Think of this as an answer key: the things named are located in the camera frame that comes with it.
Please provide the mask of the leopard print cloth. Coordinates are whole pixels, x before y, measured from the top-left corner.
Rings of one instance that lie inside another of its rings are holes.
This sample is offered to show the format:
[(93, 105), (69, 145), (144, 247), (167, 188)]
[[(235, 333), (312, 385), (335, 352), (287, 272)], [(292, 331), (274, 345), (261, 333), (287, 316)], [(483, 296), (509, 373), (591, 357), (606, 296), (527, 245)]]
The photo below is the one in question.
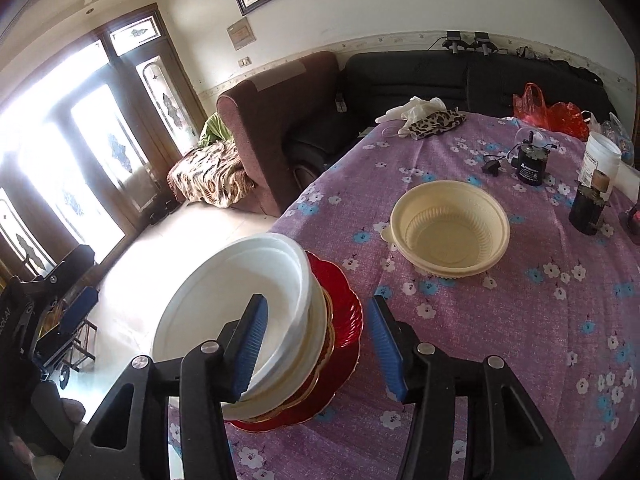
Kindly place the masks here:
[(438, 110), (431, 115), (413, 122), (408, 127), (413, 140), (423, 140), (429, 136), (439, 136), (458, 128), (466, 121), (466, 115), (455, 110)]

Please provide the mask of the white plastic jar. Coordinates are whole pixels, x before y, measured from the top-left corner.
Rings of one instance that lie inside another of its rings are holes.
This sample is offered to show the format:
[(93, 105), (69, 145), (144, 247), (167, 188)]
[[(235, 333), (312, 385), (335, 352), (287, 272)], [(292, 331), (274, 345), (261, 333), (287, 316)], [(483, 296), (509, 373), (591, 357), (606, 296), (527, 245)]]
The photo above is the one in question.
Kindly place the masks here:
[(608, 200), (613, 192), (621, 162), (622, 152), (618, 145), (602, 133), (591, 131), (578, 182), (586, 188), (593, 188), (604, 200)]

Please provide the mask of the red plate with gold characters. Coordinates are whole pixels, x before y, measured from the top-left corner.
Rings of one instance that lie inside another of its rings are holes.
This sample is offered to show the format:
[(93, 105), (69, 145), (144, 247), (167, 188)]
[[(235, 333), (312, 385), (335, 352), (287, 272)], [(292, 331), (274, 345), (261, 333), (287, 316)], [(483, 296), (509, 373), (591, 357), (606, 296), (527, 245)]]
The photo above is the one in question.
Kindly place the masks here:
[(352, 376), (360, 357), (360, 338), (361, 333), (356, 333), (353, 341), (333, 351), (329, 363), (320, 370), (318, 382), (311, 393), (299, 404), (286, 408), (265, 422), (231, 422), (231, 425), (245, 431), (263, 432), (314, 418), (331, 403), (337, 390)]

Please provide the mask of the black leather sofa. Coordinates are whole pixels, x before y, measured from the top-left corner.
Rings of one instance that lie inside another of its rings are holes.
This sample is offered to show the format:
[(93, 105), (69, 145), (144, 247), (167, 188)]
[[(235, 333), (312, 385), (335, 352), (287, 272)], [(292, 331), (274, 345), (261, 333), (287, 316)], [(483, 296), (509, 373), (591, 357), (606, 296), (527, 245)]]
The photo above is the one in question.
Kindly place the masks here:
[(282, 148), (296, 183), (306, 188), (355, 146), (375, 118), (413, 96), (502, 117), (512, 114), (512, 96), (528, 82), (541, 88), (547, 104), (571, 102), (599, 119), (615, 112), (600, 77), (567, 62), (444, 51), (363, 53), (337, 72), (321, 104), (288, 128)]

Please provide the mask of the dark glass bottle with cork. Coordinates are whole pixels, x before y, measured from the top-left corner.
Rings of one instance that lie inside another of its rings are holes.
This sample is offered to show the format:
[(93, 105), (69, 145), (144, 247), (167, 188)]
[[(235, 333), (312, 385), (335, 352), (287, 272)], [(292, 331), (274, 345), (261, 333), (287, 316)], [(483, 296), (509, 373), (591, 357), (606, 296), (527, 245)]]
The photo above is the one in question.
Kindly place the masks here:
[(604, 194), (610, 185), (610, 178), (600, 170), (594, 170), (588, 185), (578, 184), (576, 196), (568, 215), (568, 220), (582, 234), (596, 235), (600, 218), (606, 203)]

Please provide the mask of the white cloth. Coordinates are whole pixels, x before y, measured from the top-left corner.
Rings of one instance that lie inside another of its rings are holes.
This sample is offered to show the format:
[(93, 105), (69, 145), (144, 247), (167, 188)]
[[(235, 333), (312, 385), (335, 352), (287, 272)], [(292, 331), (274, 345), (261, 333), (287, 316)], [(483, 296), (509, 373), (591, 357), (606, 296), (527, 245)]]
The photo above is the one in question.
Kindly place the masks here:
[(398, 136), (408, 136), (409, 127), (421, 119), (425, 119), (436, 112), (446, 112), (443, 100), (433, 98), (424, 100), (413, 96), (406, 104), (391, 108), (384, 115), (375, 119), (377, 125), (392, 120), (401, 120), (404, 125), (398, 130)]

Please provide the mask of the red plastic bag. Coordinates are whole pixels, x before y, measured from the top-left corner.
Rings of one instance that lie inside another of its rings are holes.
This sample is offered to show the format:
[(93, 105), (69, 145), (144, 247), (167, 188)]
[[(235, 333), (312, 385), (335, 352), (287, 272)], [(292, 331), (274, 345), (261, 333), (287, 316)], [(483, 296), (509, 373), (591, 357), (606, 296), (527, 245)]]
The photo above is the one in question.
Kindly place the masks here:
[(582, 111), (574, 103), (546, 104), (541, 88), (532, 82), (525, 85), (521, 96), (512, 99), (514, 117), (544, 130), (564, 133), (586, 142), (589, 128), (582, 118)]

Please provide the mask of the small cream bowl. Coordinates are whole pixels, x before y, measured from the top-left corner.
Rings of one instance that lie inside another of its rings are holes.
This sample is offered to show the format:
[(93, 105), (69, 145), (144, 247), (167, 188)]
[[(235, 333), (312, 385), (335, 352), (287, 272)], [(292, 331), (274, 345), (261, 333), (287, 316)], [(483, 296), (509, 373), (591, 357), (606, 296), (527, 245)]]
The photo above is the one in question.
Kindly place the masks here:
[(382, 239), (428, 274), (467, 278), (500, 261), (510, 243), (510, 222), (498, 200), (481, 188), (439, 180), (401, 196)]

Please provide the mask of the black round device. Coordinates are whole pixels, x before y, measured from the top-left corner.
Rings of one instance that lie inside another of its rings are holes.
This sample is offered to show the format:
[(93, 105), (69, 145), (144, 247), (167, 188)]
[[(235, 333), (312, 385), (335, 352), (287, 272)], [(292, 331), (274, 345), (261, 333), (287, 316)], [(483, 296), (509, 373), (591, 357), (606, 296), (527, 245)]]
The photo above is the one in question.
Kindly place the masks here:
[(555, 145), (542, 133), (529, 130), (516, 144), (515, 156), (511, 159), (518, 180), (530, 186), (541, 186), (554, 148)]

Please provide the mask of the black clamps on sofa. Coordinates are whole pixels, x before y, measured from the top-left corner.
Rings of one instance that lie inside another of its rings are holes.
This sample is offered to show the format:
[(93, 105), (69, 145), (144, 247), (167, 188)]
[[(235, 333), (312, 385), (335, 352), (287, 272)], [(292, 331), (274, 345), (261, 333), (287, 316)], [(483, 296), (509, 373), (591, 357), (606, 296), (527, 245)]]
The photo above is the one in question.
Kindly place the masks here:
[(480, 51), (485, 56), (488, 56), (499, 51), (499, 48), (491, 41), (487, 32), (474, 32), (473, 40), (467, 42), (462, 37), (462, 32), (458, 30), (448, 30), (442, 47), (449, 50), (452, 54), (457, 54), (460, 50), (474, 50)]

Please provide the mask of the black charger plug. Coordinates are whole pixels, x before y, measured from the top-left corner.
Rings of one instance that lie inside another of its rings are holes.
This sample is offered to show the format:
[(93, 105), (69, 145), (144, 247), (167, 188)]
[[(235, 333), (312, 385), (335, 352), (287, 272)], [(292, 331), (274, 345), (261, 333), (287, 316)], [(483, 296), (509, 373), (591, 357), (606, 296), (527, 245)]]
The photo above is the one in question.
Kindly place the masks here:
[(504, 170), (502, 166), (503, 159), (503, 156), (485, 155), (482, 166), (484, 174), (489, 174), (491, 177), (498, 177)]

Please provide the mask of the wooden glass door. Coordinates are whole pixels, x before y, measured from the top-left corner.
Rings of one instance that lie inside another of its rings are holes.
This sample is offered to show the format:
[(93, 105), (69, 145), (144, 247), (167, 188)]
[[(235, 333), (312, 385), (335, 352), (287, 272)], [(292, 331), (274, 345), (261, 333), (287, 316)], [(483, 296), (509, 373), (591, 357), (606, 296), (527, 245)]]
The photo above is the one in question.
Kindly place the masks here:
[(166, 211), (204, 108), (157, 4), (51, 56), (1, 107), (1, 274), (35, 278), (78, 245), (99, 280)]

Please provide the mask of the white foam bowl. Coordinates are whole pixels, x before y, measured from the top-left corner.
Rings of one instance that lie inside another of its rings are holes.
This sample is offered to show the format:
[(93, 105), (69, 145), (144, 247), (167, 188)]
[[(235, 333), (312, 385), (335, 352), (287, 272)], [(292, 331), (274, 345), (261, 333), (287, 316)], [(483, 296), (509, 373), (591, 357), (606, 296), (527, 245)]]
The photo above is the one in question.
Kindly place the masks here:
[(282, 234), (238, 240), (202, 263), (178, 288), (160, 318), (152, 357), (182, 358), (240, 318), (253, 295), (265, 297), (267, 327), (248, 391), (271, 385), (303, 345), (312, 298), (303, 248)]
[(326, 339), (326, 302), (316, 278), (311, 278), (311, 303), (307, 326), (294, 358), (282, 358), (264, 386), (247, 391), (239, 402), (222, 404), (225, 420), (249, 420), (283, 404), (306, 382), (316, 366)]

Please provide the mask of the red plate with sticker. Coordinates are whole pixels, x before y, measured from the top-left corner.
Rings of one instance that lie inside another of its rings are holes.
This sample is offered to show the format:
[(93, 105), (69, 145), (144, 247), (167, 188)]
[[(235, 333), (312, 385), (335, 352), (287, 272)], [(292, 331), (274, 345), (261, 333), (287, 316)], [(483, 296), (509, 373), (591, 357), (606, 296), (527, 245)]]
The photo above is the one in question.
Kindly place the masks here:
[(355, 292), (350, 288), (343, 271), (333, 262), (323, 260), (318, 256), (307, 252), (311, 271), (319, 281), (322, 288), (328, 293), (331, 300), (332, 320), (334, 333), (334, 345), (330, 355), (322, 356), (310, 377), (296, 391), (295, 403), (291, 408), (306, 399), (318, 382), (320, 370), (329, 363), (332, 353), (337, 348), (344, 348), (356, 338), (356, 333), (363, 331), (362, 305)]

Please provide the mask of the patterned blanket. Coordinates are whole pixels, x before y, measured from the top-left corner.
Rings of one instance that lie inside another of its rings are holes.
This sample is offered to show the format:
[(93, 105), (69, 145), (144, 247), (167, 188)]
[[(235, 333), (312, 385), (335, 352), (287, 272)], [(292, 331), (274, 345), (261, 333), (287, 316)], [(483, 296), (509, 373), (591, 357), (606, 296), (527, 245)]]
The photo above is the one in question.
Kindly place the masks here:
[(255, 187), (233, 140), (194, 148), (169, 170), (167, 183), (179, 202), (229, 208)]

